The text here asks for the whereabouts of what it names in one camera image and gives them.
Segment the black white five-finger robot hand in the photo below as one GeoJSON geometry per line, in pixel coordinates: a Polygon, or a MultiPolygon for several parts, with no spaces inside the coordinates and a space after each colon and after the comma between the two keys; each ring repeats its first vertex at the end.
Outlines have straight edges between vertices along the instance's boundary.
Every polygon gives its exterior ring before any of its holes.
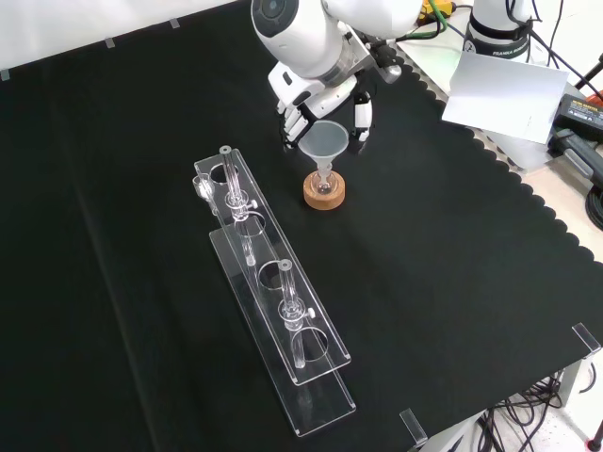
{"type": "Polygon", "coordinates": [[[363,65],[341,84],[329,88],[317,79],[296,75],[279,62],[269,74],[269,84],[277,98],[276,112],[284,148],[287,151],[297,148],[316,122],[333,121],[342,116],[342,109],[348,109],[348,152],[361,153],[373,123],[372,97],[365,85],[367,72],[372,68],[371,63],[363,65]]]}

